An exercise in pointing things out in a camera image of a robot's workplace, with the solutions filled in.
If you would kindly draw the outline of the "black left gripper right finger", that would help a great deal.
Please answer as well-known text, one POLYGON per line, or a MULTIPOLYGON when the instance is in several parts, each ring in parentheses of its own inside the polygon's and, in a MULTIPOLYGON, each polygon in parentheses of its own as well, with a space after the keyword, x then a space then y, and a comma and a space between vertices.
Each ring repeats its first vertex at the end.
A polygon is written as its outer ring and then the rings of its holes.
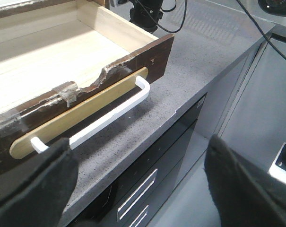
POLYGON ((223 227, 286 227, 286 184, 234 152, 214 134, 204 170, 223 227))

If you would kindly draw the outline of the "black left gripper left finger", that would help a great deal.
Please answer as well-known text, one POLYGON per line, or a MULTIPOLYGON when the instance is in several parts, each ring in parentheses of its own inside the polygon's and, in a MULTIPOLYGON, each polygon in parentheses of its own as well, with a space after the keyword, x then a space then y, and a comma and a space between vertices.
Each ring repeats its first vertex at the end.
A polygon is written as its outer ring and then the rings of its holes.
POLYGON ((56 227, 77 179, 67 138, 0 175, 0 227, 56 227))

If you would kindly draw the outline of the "white black robot base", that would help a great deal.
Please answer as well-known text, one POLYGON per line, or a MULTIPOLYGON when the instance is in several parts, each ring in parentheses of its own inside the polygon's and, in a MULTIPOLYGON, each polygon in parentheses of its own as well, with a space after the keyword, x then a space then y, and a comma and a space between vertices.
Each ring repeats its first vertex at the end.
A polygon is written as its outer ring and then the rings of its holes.
POLYGON ((286 184, 286 143, 283 143, 277 153, 268 173, 275 179, 286 184))

